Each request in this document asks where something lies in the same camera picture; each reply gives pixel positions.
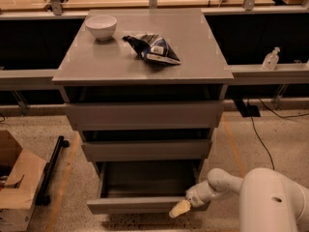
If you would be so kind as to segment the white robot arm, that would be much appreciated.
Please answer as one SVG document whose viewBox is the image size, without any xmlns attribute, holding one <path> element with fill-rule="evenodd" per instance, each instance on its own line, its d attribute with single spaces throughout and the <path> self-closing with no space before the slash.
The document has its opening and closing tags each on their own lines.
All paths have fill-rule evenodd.
<svg viewBox="0 0 309 232">
<path fill-rule="evenodd" d="M 214 168 L 186 191 L 169 216 L 230 193 L 239 196 L 239 232 L 309 232 L 309 188 L 267 168 L 255 168 L 242 178 Z"/>
</svg>

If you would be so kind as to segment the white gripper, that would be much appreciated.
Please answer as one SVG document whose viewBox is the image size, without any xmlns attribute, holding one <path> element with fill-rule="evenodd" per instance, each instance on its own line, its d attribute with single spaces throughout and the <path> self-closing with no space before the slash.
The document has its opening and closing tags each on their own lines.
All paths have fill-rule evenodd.
<svg viewBox="0 0 309 232">
<path fill-rule="evenodd" d="M 176 218 L 184 213 L 187 213 L 191 206 L 199 208 L 210 202 L 216 194 L 216 190 L 209 184 L 208 181 L 201 182 L 189 188 L 185 193 L 186 200 L 181 200 L 169 212 L 171 218 Z"/>
</svg>

